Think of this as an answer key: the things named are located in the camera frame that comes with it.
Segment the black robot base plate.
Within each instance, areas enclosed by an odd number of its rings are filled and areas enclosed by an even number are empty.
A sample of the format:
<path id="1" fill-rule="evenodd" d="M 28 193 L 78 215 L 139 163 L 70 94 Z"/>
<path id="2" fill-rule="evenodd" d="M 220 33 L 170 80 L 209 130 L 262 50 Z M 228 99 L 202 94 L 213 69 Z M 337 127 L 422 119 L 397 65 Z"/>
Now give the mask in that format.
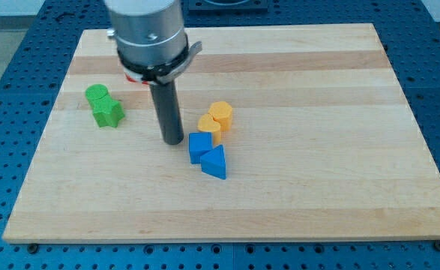
<path id="1" fill-rule="evenodd" d="M 187 0 L 193 12 L 267 11 L 269 0 Z"/>

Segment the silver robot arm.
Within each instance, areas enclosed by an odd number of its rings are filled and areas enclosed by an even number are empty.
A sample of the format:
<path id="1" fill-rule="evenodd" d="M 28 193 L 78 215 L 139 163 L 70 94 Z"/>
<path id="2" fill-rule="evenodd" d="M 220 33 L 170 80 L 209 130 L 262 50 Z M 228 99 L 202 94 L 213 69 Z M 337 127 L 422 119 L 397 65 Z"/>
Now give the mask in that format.
<path id="1" fill-rule="evenodd" d="M 140 66 L 163 65 L 187 47 L 179 0 L 105 0 L 120 58 Z"/>

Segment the red block behind arm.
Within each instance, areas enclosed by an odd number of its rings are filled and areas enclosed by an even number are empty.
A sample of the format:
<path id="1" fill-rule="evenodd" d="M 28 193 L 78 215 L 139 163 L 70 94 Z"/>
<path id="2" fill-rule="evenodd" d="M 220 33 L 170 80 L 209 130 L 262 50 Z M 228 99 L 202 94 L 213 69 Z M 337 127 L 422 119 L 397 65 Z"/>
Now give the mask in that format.
<path id="1" fill-rule="evenodd" d="M 131 83 L 141 83 L 141 84 L 143 84 L 143 85 L 147 85 L 147 86 L 149 86 L 149 82 L 148 81 L 143 81 L 143 80 L 141 80 L 141 81 L 139 81 L 139 80 L 136 80 L 136 79 L 134 79 L 133 77 L 131 77 L 130 75 L 128 75 L 128 74 L 124 74 L 125 75 L 125 77 L 126 77 L 126 79 L 127 79 L 127 81 L 128 82 L 131 82 Z"/>

